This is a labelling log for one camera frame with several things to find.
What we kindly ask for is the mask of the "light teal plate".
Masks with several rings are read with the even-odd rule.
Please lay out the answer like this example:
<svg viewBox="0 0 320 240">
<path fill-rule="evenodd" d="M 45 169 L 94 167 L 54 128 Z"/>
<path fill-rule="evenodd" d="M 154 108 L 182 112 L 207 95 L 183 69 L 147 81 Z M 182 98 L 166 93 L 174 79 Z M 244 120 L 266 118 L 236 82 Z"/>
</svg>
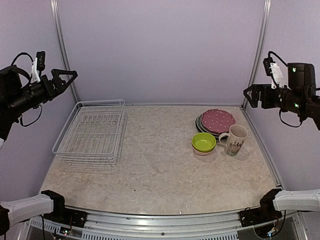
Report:
<svg viewBox="0 0 320 240">
<path fill-rule="evenodd" d="M 196 124 L 197 124 L 198 129 L 201 132 L 209 133 L 212 135 L 212 133 L 203 126 L 201 119 L 202 119 L 202 115 L 200 114 L 196 119 Z"/>
</svg>

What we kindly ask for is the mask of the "left aluminium corner post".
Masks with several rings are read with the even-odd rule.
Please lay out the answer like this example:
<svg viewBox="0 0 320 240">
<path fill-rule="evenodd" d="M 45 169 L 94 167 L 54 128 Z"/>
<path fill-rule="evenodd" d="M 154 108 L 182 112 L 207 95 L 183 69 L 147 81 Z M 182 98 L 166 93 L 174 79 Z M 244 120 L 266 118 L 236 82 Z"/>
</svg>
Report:
<svg viewBox="0 0 320 240">
<path fill-rule="evenodd" d="M 59 3 L 57 0 L 50 0 L 50 7 L 51 7 L 51 13 L 52 13 L 52 19 L 54 24 L 54 30 L 55 35 L 58 42 L 58 48 L 60 52 L 60 57 L 62 60 L 63 67 L 65 70 L 70 71 L 70 62 L 67 54 L 67 49 L 64 41 L 64 35 L 63 35 L 63 27 L 62 27 L 62 21 L 60 17 L 60 11 L 59 11 Z"/>
</svg>

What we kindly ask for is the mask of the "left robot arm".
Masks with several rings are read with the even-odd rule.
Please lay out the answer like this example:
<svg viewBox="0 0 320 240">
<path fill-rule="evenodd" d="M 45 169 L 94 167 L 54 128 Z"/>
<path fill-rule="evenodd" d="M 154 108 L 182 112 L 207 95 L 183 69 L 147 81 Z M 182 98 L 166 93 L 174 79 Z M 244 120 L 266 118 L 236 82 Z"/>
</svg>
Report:
<svg viewBox="0 0 320 240">
<path fill-rule="evenodd" d="M 41 76 L 39 82 L 22 85 L 20 76 L 28 80 L 31 76 L 16 65 L 0 71 L 0 142 L 3 144 L 9 136 L 14 123 L 22 124 L 22 115 L 30 109 L 36 109 L 61 95 L 77 78 L 75 70 L 53 69 L 52 79 Z M 35 216 L 51 214 L 63 223 L 70 218 L 65 207 L 64 197 L 46 190 L 32 197 L 2 201 L 0 203 L 0 234 L 5 236 L 14 225 Z"/>
</svg>

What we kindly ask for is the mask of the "right aluminium corner post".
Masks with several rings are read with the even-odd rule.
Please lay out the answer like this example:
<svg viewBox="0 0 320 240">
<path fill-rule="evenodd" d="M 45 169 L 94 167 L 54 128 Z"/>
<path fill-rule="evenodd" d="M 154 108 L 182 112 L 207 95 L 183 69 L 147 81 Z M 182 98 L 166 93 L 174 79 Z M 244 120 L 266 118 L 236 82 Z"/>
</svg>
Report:
<svg viewBox="0 0 320 240">
<path fill-rule="evenodd" d="M 272 7 L 272 0 L 264 0 L 262 20 L 260 24 L 258 42 L 255 50 L 255 55 L 253 59 L 253 65 L 250 72 L 248 87 L 255 83 L 257 75 L 259 72 L 260 61 L 262 59 L 262 54 L 264 50 L 265 40 L 268 32 L 268 25 L 270 20 L 270 13 Z"/>
</svg>

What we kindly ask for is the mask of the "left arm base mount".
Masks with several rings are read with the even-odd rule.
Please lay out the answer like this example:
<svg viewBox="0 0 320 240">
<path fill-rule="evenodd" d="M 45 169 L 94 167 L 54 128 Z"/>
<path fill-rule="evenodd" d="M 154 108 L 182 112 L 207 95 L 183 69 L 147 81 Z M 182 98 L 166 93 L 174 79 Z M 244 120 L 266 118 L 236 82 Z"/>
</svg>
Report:
<svg viewBox="0 0 320 240">
<path fill-rule="evenodd" d="M 63 213 L 46 213 L 44 218 L 71 227 L 84 228 L 88 213 L 81 210 L 65 208 Z"/>
</svg>

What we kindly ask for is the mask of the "white patterned mug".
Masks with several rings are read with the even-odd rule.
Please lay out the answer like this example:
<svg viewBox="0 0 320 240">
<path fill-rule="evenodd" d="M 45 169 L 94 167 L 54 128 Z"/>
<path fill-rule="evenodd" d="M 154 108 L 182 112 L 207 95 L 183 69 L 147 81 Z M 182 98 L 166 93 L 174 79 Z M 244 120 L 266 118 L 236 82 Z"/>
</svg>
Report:
<svg viewBox="0 0 320 240">
<path fill-rule="evenodd" d="M 228 132 L 219 135 L 218 141 L 224 146 L 224 152 L 229 156 L 236 156 L 248 137 L 248 130 L 239 124 L 230 126 Z"/>
</svg>

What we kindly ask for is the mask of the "pink polka dot dish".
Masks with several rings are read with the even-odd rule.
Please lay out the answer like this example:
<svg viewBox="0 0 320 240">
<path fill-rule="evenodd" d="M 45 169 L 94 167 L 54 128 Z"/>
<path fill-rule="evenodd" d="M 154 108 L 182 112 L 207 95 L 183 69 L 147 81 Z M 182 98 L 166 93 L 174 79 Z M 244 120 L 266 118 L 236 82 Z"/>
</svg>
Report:
<svg viewBox="0 0 320 240">
<path fill-rule="evenodd" d="M 222 134 L 228 132 L 230 127 L 236 123 L 236 120 L 228 111 L 214 108 L 203 112 L 200 122 L 210 133 Z"/>
</svg>

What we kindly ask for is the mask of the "green cup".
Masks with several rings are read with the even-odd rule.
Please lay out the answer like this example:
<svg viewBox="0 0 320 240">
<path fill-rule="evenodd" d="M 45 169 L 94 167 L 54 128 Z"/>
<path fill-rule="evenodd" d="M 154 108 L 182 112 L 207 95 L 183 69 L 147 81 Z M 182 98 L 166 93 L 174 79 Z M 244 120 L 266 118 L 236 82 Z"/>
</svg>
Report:
<svg viewBox="0 0 320 240">
<path fill-rule="evenodd" d="M 216 147 L 217 140 L 209 133 L 200 132 L 192 137 L 191 144 L 197 151 L 207 153 Z"/>
</svg>

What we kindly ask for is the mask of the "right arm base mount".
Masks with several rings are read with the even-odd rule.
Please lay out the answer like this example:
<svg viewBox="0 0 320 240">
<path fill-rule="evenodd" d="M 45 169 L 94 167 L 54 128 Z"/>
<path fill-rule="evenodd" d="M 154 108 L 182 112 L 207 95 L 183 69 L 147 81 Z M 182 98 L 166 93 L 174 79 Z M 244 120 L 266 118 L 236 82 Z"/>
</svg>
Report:
<svg viewBox="0 0 320 240">
<path fill-rule="evenodd" d="M 281 211 L 262 211 L 260 207 L 246 208 L 238 213 L 241 226 L 249 227 L 279 220 L 283 215 Z"/>
</svg>

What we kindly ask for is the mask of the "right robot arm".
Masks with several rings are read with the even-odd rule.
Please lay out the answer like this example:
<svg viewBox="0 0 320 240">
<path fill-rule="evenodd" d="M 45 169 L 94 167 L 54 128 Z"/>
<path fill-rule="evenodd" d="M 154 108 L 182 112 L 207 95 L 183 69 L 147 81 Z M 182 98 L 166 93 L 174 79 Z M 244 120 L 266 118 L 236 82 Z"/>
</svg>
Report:
<svg viewBox="0 0 320 240">
<path fill-rule="evenodd" d="M 300 122 L 311 118 L 320 127 L 320 97 L 310 87 L 295 90 L 287 87 L 272 88 L 271 84 L 253 84 L 243 94 L 253 108 L 260 101 L 263 109 L 279 108 L 280 114 L 292 112 L 298 115 Z M 279 219 L 282 212 L 287 210 L 319 212 L 320 190 L 289 191 L 274 188 L 260 199 L 259 207 L 242 210 L 239 216 L 245 227 Z"/>
</svg>

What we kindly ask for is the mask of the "aluminium front rail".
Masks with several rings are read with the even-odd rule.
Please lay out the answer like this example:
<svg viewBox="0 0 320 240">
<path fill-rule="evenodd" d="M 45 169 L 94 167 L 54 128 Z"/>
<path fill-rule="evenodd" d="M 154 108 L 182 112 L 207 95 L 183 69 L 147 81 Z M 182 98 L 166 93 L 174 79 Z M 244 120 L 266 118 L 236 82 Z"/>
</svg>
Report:
<svg viewBox="0 0 320 240">
<path fill-rule="evenodd" d="M 67 227 L 37 216 L 23 225 L 20 240 L 238 240 L 257 239 L 266 224 L 241 225 L 237 210 L 189 215 L 137 215 L 85 209 L 83 227 Z"/>
</svg>

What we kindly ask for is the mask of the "red white patterned bowl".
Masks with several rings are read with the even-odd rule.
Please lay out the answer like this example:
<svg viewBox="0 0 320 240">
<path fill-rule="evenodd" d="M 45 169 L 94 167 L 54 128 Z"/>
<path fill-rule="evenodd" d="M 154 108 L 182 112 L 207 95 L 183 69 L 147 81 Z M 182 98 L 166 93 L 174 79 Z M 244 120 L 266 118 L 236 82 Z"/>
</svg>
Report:
<svg viewBox="0 0 320 240">
<path fill-rule="evenodd" d="M 212 154 L 213 152 L 214 152 L 214 149 L 212 149 L 211 151 L 206 151 L 206 152 L 203 152 L 203 151 L 199 151 L 199 150 L 197 150 L 196 148 L 192 148 L 193 149 L 193 151 L 197 154 L 197 155 L 199 155 L 199 156 L 208 156 L 208 155 L 210 155 L 210 154 Z"/>
</svg>

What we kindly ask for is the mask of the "aluminium corner post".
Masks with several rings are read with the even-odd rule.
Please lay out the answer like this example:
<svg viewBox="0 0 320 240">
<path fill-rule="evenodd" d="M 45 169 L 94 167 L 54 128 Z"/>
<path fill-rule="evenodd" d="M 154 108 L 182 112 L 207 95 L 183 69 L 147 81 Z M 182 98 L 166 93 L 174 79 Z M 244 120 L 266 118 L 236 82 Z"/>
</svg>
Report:
<svg viewBox="0 0 320 240">
<path fill-rule="evenodd" d="M 59 11 L 59 3 L 57 0 L 50 0 L 50 7 L 51 7 L 51 13 L 52 13 L 52 19 L 54 24 L 54 30 L 55 35 L 58 42 L 58 48 L 60 52 L 60 57 L 62 60 L 63 67 L 65 70 L 70 71 L 70 62 L 67 54 L 67 49 L 64 41 L 64 35 L 63 35 L 63 27 L 62 27 L 62 21 L 60 17 L 60 11 Z"/>
<path fill-rule="evenodd" d="M 272 0 L 264 0 L 262 20 L 260 24 L 258 42 L 255 50 L 255 55 L 253 59 L 253 65 L 250 72 L 248 87 L 255 83 L 257 75 L 259 72 L 260 61 L 262 59 L 262 54 L 264 50 L 265 40 L 268 32 L 268 25 L 270 20 L 270 13 L 272 7 Z"/>
</svg>

